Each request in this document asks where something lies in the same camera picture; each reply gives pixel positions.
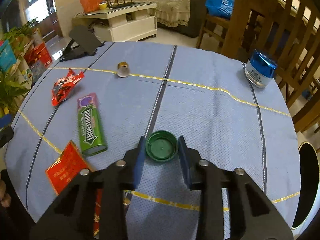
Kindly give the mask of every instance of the red box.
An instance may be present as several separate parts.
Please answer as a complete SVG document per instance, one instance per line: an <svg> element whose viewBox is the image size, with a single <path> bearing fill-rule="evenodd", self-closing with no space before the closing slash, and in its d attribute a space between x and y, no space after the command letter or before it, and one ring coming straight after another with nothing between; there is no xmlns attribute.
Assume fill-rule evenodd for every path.
<svg viewBox="0 0 320 240"><path fill-rule="evenodd" d="M32 49L30 53L27 53L24 56L24 58L28 65L32 65L32 62L35 62L36 58L38 58L45 67L47 67L52 62L52 59L44 42Z"/></svg>
<svg viewBox="0 0 320 240"><path fill-rule="evenodd" d="M47 67L52 62L52 58L50 57L50 54L44 42L36 46L33 51L45 67Z"/></svg>

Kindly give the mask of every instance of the doublemint gum pack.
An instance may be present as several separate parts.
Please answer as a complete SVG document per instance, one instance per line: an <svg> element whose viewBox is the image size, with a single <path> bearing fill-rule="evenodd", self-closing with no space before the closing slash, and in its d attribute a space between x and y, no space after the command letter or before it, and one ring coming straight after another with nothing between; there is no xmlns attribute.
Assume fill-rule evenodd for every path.
<svg viewBox="0 0 320 240"><path fill-rule="evenodd" d="M78 127L82 154L91 156L108 149L95 93L78 99Z"/></svg>

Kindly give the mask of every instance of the green bottle cap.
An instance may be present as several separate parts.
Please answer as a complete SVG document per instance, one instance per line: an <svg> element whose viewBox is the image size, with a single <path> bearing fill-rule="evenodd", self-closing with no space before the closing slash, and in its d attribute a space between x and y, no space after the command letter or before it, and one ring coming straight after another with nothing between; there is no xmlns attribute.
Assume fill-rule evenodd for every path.
<svg viewBox="0 0 320 240"><path fill-rule="evenodd" d="M167 162L177 154L178 141L168 131L156 131L147 139L146 152L157 162Z"/></svg>

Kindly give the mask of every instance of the black phone holder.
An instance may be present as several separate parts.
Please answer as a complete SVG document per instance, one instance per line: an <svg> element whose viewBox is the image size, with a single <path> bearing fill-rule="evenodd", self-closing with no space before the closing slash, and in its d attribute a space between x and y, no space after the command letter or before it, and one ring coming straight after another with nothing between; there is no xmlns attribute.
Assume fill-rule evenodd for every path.
<svg viewBox="0 0 320 240"><path fill-rule="evenodd" d="M94 56L97 52L97 47L101 47L105 43L105 41L101 43L96 36L83 25L75 26L70 31L69 36L71 37L71 41L63 50L60 61L81 58L87 55Z"/></svg>

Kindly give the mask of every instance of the red packet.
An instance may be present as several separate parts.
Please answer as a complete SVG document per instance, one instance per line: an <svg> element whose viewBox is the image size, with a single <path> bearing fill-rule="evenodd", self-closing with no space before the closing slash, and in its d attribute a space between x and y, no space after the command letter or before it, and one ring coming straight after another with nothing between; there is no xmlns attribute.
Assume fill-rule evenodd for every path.
<svg viewBox="0 0 320 240"><path fill-rule="evenodd" d="M92 171L89 164L83 160L75 143L73 141L69 141L60 157L45 171L45 173L47 174L54 191L57 195L59 195L60 192L82 169L89 169ZM99 232L101 197L102 190L98 189L93 219L94 236Z"/></svg>

